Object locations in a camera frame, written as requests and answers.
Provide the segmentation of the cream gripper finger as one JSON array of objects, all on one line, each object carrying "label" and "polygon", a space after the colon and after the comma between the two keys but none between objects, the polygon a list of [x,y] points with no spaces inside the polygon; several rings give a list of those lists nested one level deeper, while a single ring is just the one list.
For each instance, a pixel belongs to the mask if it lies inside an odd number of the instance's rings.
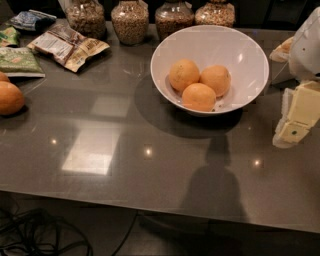
[{"label": "cream gripper finger", "polygon": [[279,120],[276,129],[275,129],[275,134],[273,136],[272,143],[275,147],[281,148],[281,149],[287,149],[291,148],[294,146],[293,143],[286,142],[284,139],[280,137],[280,131],[284,128],[284,124],[287,119],[287,115],[289,113],[292,99],[293,99],[293,89],[286,88],[284,90],[283,96],[282,96],[282,106],[281,106],[281,114],[282,117]]}]

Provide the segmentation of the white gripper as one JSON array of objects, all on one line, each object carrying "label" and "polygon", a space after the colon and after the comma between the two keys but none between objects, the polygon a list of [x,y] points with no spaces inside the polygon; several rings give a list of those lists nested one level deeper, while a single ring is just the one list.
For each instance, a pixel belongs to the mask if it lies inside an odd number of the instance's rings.
[{"label": "white gripper", "polygon": [[298,144],[320,119],[320,7],[296,31],[289,52],[290,73],[304,81],[293,99],[280,137]]}]

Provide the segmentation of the beige object behind arm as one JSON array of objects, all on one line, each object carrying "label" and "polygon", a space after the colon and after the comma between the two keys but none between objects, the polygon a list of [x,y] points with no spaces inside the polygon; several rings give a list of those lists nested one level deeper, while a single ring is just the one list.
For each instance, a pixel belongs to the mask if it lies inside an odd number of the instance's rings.
[{"label": "beige object behind arm", "polygon": [[289,58],[289,52],[290,52],[292,41],[293,41],[293,38],[290,37],[284,42],[282,42],[271,52],[271,54],[269,55],[269,58],[272,61],[279,62],[279,63],[286,62]]}]

